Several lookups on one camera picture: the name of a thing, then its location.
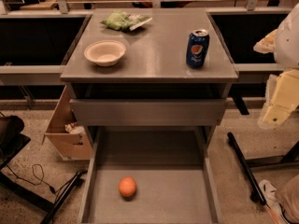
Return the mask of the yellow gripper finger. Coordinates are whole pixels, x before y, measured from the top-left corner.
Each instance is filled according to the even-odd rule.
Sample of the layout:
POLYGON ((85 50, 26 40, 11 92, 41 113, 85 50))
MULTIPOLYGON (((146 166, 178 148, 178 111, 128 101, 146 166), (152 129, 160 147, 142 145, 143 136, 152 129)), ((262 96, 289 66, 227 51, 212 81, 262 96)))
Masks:
POLYGON ((261 54, 273 53, 276 34, 277 34, 277 29, 273 30, 268 35, 266 35, 263 39, 257 42, 254 45, 253 50, 261 54))
POLYGON ((274 129, 288 119, 299 106, 299 70, 292 69, 279 76, 270 75, 265 90, 258 125, 262 129, 274 129))

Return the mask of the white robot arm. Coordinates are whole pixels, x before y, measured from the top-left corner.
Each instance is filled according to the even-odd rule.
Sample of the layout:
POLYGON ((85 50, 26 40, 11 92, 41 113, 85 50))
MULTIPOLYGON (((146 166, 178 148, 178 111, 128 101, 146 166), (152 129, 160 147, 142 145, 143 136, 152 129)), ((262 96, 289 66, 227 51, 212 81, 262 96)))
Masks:
POLYGON ((261 128, 274 129, 299 106, 299 4, 253 50, 273 53, 275 62, 283 66, 280 75, 270 75, 266 82, 265 103, 258 119, 261 128))

